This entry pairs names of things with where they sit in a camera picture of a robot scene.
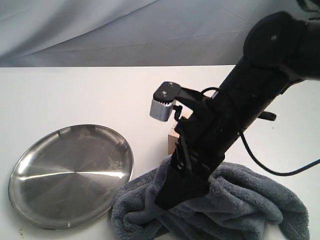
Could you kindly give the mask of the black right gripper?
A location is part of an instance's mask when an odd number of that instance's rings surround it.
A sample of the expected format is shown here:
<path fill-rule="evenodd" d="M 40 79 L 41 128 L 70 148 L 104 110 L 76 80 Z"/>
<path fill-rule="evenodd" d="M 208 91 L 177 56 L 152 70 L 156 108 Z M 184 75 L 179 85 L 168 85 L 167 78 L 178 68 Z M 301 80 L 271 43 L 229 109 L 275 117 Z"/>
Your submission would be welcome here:
<path fill-rule="evenodd" d="M 155 204 L 169 210 L 178 204 L 205 196 L 209 176 L 225 158 L 225 152 L 246 126 L 244 103 L 235 99 L 183 99 L 193 112 L 181 117 L 182 107 L 173 106 L 179 134 L 166 177 Z"/>

